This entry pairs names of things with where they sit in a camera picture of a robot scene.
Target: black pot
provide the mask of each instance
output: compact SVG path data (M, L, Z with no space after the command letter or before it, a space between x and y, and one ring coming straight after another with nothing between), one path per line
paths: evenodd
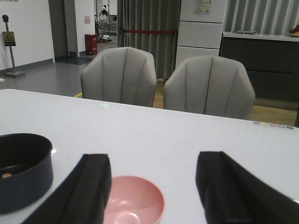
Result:
M53 181L51 151L51 142L40 135L0 136L0 214L22 209L47 192Z

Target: warning sign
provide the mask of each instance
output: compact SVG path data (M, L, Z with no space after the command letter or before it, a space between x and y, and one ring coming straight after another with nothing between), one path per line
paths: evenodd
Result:
M13 32L2 32L4 46L15 46L15 39Z

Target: countertop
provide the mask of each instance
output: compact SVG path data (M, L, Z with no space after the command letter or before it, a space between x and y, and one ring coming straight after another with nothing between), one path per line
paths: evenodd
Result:
M288 41L299 42L299 38L288 35L270 35L270 34L236 34L233 32L223 32L223 37L269 40L269 41Z

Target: doorway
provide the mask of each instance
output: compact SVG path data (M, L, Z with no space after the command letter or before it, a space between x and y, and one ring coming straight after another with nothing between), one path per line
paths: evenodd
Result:
M54 57L68 56L64 0L49 0Z

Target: white cabinet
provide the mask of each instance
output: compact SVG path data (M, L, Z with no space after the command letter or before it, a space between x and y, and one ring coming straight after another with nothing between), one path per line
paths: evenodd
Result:
M193 56L219 55L227 0L211 0L208 14L196 14L200 0L182 0L176 65Z
M195 14L196 0L182 0L180 21L224 22L226 0L212 0L210 14Z
M178 66L186 58L195 57L195 56L206 56L206 55L218 56L219 49L192 48L192 47L178 46L176 65Z
M180 22L178 45L219 49L222 29L222 23Z

